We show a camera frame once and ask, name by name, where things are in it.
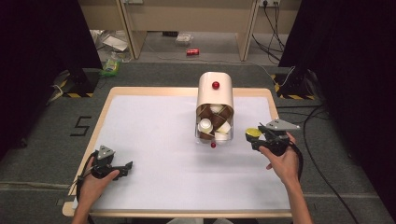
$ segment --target white container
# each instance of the white container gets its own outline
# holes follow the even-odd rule
[[[233,140],[233,83],[226,73],[207,72],[199,79],[195,137],[198,143],[224,145]],[[202,119],[210,119],[211,133],[198,129]]]

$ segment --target black partition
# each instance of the black partition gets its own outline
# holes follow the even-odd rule
[[[0,8],[3,158],[28,135],[62,71],[84,83],[82,68],[101,62],[77,0],[6,0]]]
[[[396,4],[303,0],[279,66],[314,71],[347,150],[396,220]]]

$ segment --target silver gripper plate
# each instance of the silver gripper plate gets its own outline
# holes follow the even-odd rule
[[[115,151],[113,151],[113,149],[109,148],[109,147],[105,147],[105,146],[100,146],[99,152],[98,152],[98,160],[104,159],[108,156],[113,155],[114,153],[116,153]]]
[[[265,127],[274,131],[300,130],[300,126],[288,123],[283,119],[273,119],[271,122],[265,124]]]

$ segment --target person's right hand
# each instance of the person's right hand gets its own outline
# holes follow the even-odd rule
[[[289,133],[288,136],[290,141],[295,143],[295,138]],[[259,147],[259,150],[271,162],[267,165],[267,170],[273,168],[283,184],[288,185],[290,182],[298,182],[298,157],[291,147],[288,147],[280,157],[274,155],[266,147]]]

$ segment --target red ball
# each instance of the red ball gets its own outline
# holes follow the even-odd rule
[[[212,88],[213,88],[214,90],[217,90],[219,87],[220,87],[220,84],[219,84],[217,81],[214,81],[214,82],[212,83]]]

